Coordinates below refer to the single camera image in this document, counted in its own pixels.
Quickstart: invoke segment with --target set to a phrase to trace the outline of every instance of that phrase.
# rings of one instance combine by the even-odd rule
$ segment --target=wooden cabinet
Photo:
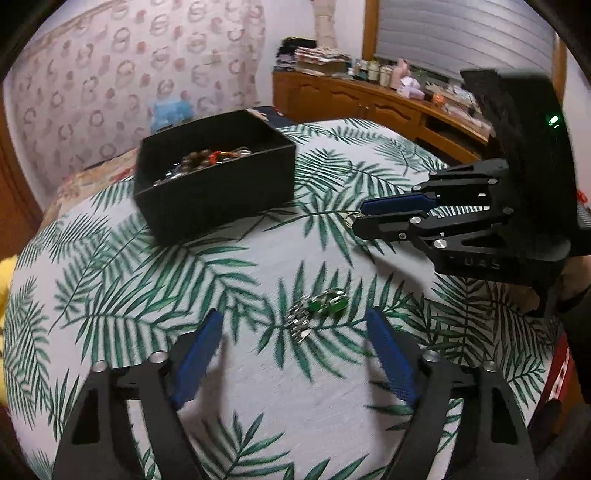
[[[368,103],[367,119],[388,127],[409,140],[416,140],[421,112],[401,103],[372,97]]]
[[[391,89],[299,72],[273,74],[275,106],[293,121],[363,118],[388,127],[448,163],[471,163],[486,152],[488,138],[428,102]]]
[[[2,98],[0,89],[0,260],[19,254],[41,225],[41,210],[14,153]]]
[[[366,95],[360,90],[354,90],[347,85],[328,84],[329,115],[336,118],[363,118],[367,113]]]

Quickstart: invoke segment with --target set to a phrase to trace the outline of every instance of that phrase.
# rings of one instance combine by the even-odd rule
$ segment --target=jar
[[[359,73],[357,74],[358,80],[367,82],[368,80],[368,63],[366,60],[359,61]]]
[[[368,82],[378,83],[379,80],[379,63],[375,60],[370,61],[368,65]]]
[[[384,65],[379,70],[379,84],[382,87],[390,86],[390,79],[392,78],[392,67]]]

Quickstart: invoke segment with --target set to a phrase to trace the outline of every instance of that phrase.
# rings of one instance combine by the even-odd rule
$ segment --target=pink item
[[[398,65],[394,67],[392,72],[392,81],[390,82],[390,88],[396,90],[400,86],[400,79],[408,75],[408,63],[403,59],[398,59]]]

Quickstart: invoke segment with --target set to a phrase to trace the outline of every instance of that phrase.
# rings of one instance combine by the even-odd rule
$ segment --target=bed
[[[364,242],[346,227],[361,199],[409,191],[445,168],[438,158],[369,121],[279,121],[298,144],[294,202],[183,245],[158,247],[133,203],[135,150],[60,189],[19,257],[5,330],[12,421],[40,478],[92,362],[139,363],[211,307],[225,334],[180,417],[212,478],[379,478],[412,412],[366,340],[373,305],[454,361],[496,361],[526,421],[560,396],[570,363],[557,321],[524,317],[506,286],[437,275],[411,245]],[[345,315],[313,323],[297,344],[287,309],[329,287],[348,293]],[[461,408],[450,402],[433,479]],[[129,410],[146,478],[159,478],[141,409]]]

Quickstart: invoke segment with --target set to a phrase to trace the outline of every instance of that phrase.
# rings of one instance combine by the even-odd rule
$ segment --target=blue object
[[[428,212],[437,208],[437,200],[430,199],[422,193],[409,193],[375,200],[366,200],[359,211],[364,215],[385,215],[387,213]]]
[[[419,398],[415,389],[415,368],[398,346],[394,338],[395,330],[379,310],[367,310],[365,320],[369,341],[378,354],[378,359],[388,378],[390,390],[400,400],[414,405]]]
[[[210,310],[197,338],[177,370],[174,393],[170,396],[175,410],[195,398],[201,378],[222,340],[223,317]]]
[[[192,120],[194,117],[193,107],[186,100],[180,100],[173,103],[155,103],[154,119],[150,130],[152,134],[162,128],[173,127],[186,120]]]

